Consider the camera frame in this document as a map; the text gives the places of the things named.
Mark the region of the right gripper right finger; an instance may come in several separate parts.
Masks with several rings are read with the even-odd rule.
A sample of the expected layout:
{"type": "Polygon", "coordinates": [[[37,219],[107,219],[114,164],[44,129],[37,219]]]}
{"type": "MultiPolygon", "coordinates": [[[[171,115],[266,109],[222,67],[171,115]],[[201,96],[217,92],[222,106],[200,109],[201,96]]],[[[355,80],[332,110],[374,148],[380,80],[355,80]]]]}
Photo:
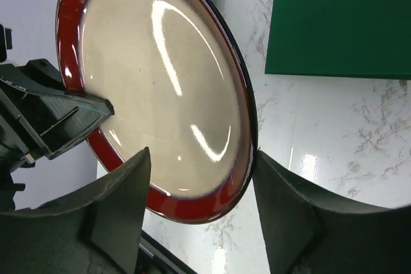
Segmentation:
{"type": "Polygon", "coordinates": [[[262,151],[253,184],[272,273],[410,272],[410,207],[335,194],[262,151]]]}

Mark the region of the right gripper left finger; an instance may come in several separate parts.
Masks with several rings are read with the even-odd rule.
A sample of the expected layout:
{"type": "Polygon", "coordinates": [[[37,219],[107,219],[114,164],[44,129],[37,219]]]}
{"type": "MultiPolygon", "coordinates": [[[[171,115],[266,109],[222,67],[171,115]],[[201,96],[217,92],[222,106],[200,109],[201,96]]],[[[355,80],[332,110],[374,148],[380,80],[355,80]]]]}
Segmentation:
{"type": "Polygon", "coordinates": [[[134,273],[150,183],[148,148],[36,209],[1,213],[1,273],[134,273]]]}

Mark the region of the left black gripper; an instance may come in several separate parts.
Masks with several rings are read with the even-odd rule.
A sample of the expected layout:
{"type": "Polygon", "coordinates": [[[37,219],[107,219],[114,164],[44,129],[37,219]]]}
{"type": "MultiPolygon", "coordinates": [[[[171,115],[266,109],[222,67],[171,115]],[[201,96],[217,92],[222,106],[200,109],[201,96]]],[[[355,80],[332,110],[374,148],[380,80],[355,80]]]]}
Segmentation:
{"type": "Polygon", "coordinates": [[[46,59],[1,64],[1,174],[54,159],[82,143],[110,116],[107,99],[74,94],[30,94],[35,85],[61,89],[59,71],[46,59]]]}

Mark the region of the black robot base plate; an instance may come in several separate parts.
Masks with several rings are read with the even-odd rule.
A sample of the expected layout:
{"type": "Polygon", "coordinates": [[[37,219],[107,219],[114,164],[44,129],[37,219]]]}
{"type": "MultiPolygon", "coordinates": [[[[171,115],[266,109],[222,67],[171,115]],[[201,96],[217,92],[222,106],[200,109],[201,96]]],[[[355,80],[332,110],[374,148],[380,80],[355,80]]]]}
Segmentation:
{"type": "Polygon", "coordinates": [[[142,231],[136,273],[195,274],[196,271],[177,258],[145,231],[142,231]]]}

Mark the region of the red rimmed beige plate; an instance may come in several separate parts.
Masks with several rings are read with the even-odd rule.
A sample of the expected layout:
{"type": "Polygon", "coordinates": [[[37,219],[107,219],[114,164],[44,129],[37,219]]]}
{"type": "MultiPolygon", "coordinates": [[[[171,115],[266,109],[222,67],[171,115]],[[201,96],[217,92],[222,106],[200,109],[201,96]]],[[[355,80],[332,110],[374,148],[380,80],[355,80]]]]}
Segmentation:
{"type": "Polygon", "coordinates": [[[66,89],[114,107],[87,139],[104,168],[149,148],[152,212],[202,224],[236,206],[257,152],[256,102],[212,0],[58,0],[56,45],[66,89]]]}

